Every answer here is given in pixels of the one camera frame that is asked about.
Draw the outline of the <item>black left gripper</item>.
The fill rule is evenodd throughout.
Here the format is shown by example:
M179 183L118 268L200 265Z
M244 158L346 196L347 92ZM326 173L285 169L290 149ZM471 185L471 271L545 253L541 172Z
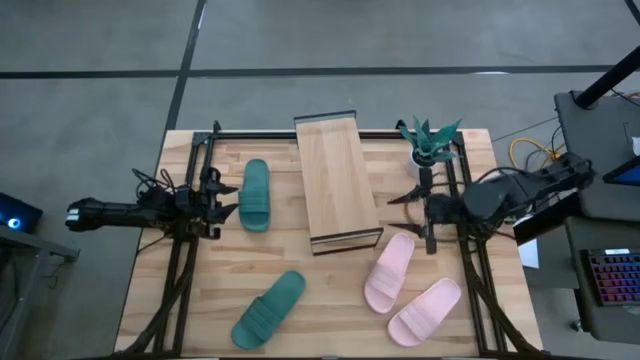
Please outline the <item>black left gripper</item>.
M237 203L222 205L213 199L213 195L234 193L237 187L217 182L220 172L214 167L206 167L204 175L204 189L194 189L195 170L189 168L185 183L175 191L175 205L179 210L176 229L184 239L219 239L221 229L214 224L224 224L238 207Z

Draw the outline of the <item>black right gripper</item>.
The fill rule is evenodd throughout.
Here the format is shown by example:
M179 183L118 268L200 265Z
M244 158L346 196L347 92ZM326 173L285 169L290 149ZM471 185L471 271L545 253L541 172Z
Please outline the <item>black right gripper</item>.
M434 233L436 225L455 224L459 218L460 205L455 203L458 187L465 185L454 178L454 173L445 171L445 182L435 182L430 168L419 170L419 185L408 193L388 201L388 204L405 204L420 199L423 203L424 224L391 223L391 226L414 233L425 240L426 253L437 252L438 240Z

